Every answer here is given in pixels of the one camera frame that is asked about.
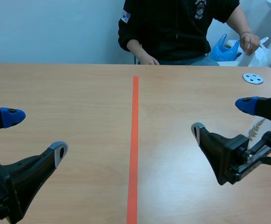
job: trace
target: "black robotic arm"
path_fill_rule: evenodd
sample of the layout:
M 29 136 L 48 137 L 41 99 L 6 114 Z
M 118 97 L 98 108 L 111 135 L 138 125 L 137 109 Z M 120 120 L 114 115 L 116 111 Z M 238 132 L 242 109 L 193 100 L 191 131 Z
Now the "black robotic arm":
M 271 120 L 271 98 L 243 98 L 236 101 L 239 110 Z M 199 147 L 207 157 L 220 185 L 242 180 L 260 164 L 271 165 L 271 132 L 266 132 L 261 140 L 248 149 L 249 138 L 238 135 L 227 139 L 210 133 L 203 124 L 191 127 Z
M 0 108 L 0 128 L 21 123 L 21 110 Z M 68 151 L 65 142 L 55 142 L 41 155 L 32 156 L 11 165 L 0 165 L 0 220 L 10 224 L 23 219 L 34 196 L 53 174 Z

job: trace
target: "jeans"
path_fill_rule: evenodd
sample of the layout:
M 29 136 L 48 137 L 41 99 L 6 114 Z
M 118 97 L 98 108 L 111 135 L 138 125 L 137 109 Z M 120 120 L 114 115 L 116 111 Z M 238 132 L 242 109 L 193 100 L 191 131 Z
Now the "jeans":
M 219 64 L 209 58 L 208 56 L 202 55 L 200 57 L 184 59 L 179 61 L 158 61 L 161 65 L 192 65 L 192 66 L 219 66 Z

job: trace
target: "person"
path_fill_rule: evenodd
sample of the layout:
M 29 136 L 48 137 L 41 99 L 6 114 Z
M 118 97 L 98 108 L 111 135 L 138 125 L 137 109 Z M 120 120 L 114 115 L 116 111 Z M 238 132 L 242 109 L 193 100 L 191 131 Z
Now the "person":
M 213 19 L 240 35 L 248 55 L 260 46 L 239 0 L 125 0 L 118 42 L 140 64 L 219 66 L 205 56 L 211 51 L 206 35 Z

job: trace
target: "screw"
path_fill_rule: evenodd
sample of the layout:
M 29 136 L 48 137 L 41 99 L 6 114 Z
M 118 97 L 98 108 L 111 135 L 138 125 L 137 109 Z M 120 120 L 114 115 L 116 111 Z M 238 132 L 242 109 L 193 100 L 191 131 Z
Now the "screw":
M 249 164 L 253 161 L 253 155 L 252 154 L 249 154 L 246 158 L 246 163 Z

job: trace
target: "blue plastic bag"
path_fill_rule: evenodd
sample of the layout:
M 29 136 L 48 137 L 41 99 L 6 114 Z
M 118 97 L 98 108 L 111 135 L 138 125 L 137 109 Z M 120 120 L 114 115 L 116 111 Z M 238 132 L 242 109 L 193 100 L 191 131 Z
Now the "blue plastic bag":
M 237 41 L 232 48 L 226 48 L 224 46 L 226 38 L 227 35 L 223 35 L 211 50 L 209 56 L 212 60 L 217 62 L 229 62 L 236 59 L 237 51 L 239 48 L 239 41 Z

